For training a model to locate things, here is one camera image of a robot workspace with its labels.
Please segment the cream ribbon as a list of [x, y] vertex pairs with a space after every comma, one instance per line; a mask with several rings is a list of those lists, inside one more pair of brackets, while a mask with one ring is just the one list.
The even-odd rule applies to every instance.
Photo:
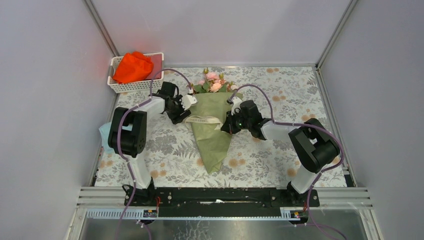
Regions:
[[220, 130], [223, 126], [221, 120], [214, 116], [199, 116], [191, 115], [184, 120], [185, 124], [196, 123], [196, 124], [212, 124], [215, 125], [214, 130]]

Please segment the olive green wrapping paper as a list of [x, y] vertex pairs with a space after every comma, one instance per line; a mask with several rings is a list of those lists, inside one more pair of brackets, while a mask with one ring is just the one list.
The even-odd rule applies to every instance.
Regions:
[[[190, 116], [212, 116], [224, 123], [227, 112], [232, 109], [227, 102], [231, 95], [231, 92], [196, 94], [197, 104], [189, 109]], [[227, 157], [232, 136], [221, 130], [214, 130], [215, 124], [186, 124], [191, 127], [206, 172], [218, 172]]]

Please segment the pink fake flower bunch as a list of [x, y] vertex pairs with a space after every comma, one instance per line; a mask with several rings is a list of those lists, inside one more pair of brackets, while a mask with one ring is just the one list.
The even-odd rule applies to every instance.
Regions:
[[223, 73], [209, 71], [204, 68], [202, 78], [190, 86], [195, 94], [205, 93], [232, 93], [239, 87], [233, 81], [227, 81]]

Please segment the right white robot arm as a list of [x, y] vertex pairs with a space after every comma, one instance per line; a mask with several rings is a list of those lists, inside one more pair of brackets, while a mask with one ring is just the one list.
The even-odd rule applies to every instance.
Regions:
[[275, 122], [264, 118], [252, 100], [230, 97], [231, 110], [221, 131], [236, 134], [248, 130], [254, 138], [267, 141], [290, 141], [300, 161], [297, 175], [287, 186], [287, 201], [293, 206], [301, 205], [306, 192], [315, 184], [324, 167], [336, 157], [343, 157], [340, 141], [315, 118], [304, 123]]

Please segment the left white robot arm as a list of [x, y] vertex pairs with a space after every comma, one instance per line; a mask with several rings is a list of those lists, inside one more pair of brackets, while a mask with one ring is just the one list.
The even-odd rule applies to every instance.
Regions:
[[155, 192], [149, 188], [152, 178], [141, 156], [147, 143], [148, 121], [166, 114], [172, 124], [179, 124], [191, 115], [190, 107], [197, 103], [191, 86], [182, 95], [177, 85], [164, 81], [142, 103], [114, 110], [107, 144], [126, 161], [134, 188], [138, 189], [135, 197], [142, 205], [148, 206], [155, 200]]

